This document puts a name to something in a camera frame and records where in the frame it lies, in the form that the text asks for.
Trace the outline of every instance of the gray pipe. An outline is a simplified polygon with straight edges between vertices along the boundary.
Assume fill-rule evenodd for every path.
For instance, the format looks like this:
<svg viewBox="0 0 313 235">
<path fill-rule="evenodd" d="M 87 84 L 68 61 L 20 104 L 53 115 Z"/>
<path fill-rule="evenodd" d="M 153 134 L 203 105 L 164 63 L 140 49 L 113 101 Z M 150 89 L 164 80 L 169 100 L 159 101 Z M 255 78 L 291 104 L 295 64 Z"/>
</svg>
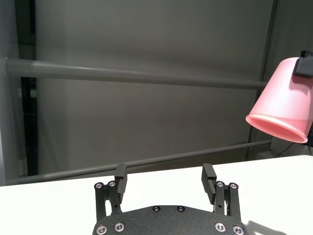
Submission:
<svg viewBox="0 0 313 235">
<path fill-rule="evenodd" d="M 209 78 L 204 76 L 183 77 L 160 72 L 141 72 L 106 68 L 71 66 L 36 60 L 6 60 L 9 76 L 93 80 L 108 82 L 149 83 L 196 87 L 223 87 L 262 90 L 266 82 L 245 79 Z"/>
<path fill-rule="evenodd" d="M 212 148 L 212 149 L 189 152 L 189 153 L 180 153 L 180 154 L 164 156 L 164 157 L 136 160 L 136 161 L 126 162 L 125 164 L 127 165 L 127 167 L 134 167 L 134 166 L 162 163 L 162 162 L 184 159 L 184 158 L 189 158 L 189 157 L 194 157 L 194 156 L 199 156 L 199 155 L 218 153 L 218 152 L 224 152 L 224 151 L 229 151 L 229 150 L 234 150 L 234 149 L 239 149 L 239 148 L 253 147 L 253 146 L 259 146 L 259 145 L 266 145 L 266 144 L 271 144 L 271 141 L 243 143 L 243 144 Z M 88 174 L 93 174 L 93 173 L 105 172 L 109 170 L 115 170 L 116 167 L 117 167 L 117 164 L 110 164 L 110 165 L 101 165 L 101 166 L 82 168 L 82 169 L 77 169 L 77 170 L 67 170 L 67 171 L 60 171 L 60 172 L 49 173 L 49 174 L 34 175 L 34 176 L 28 176 L 28 177 L 8 181 L 7 185 L 29 184 L 29 183 L 45 182 L 45 181 L 50 181 L 50 180 L 58 180 L 58 179 L 69 178 L 69 177 L 74 177 L 74 176 L 88 175 Z"/>
</svg>

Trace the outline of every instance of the bolt head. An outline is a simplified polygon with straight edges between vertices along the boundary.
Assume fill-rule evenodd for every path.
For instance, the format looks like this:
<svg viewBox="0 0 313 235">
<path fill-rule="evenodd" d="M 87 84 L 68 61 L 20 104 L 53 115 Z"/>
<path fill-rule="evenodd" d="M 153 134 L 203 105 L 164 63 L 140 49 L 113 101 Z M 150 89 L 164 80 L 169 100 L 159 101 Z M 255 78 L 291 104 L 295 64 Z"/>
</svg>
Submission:
<svg viewBox="0 0 313 235">
<path fill-rule="evenodd" d="M 226 231 L 226 226 L 223 223 L 220 223 L 220 222 L 215 224 L 215 228 L 219 232 L 225 232 Z"/>
<path fill-rule="evenodd" d="M 233 227 L 233 231 L 235 232 L 235 234 L 237 235 L 243 235 L 245 234 L 245 231 L 242 227 L 239 227 L 239 226 L 234 226 Z"/>
<path fill-rule="evenodd" d="M 108 228 L 105 225 L 101 225 L 97 228 L 97 234 L 98 235 L 103 235 L 107 232 Z"/>
<path fill-rule="evenodd" d="M 217 186 L 219 186 L 219 187 L 223 187 L 223 186 L 224 186 L 224 184 L 223 184 L 222 182 L 217 182 Z"/>
<path fill-rule="evenodd" d="M 185 211 L 185 207 L 183 207 L 183 206 L 178 206 L 178 207 L 177 207 L 177 210 L 178 210 L 179 212 L 184 212 L 184 211 Z"/>
<path fill-rule="evenodd" d="M 237 185 L 236 185 L 236 184 L 230 184 L 230 186 L 231 186 L 232 188 L 237 188 Z"/>
<path fill-rule="evenodd" d="M 154 206 L 154 207 L 152 207 L 152 210 L 153 210 L 154 212 L 159 212 L 159 211 L 161 210 L 161 207 L 159 207 L 159 206 Z"/>
<path fill-rule="evenodd" d="M 109 182 L 109 186 L 110 187 L 114 187 L 115 186 L 115 182 L 114 181 Z"/>
<path fill-rule="evenodd" d="M 123 223 L 117 223 L 115 226 L 114 226 L 114 230 L 117 231 L 117 232 L 121 232 L 123 231 L 125 228 L 125 225 Z"/>
</svg>

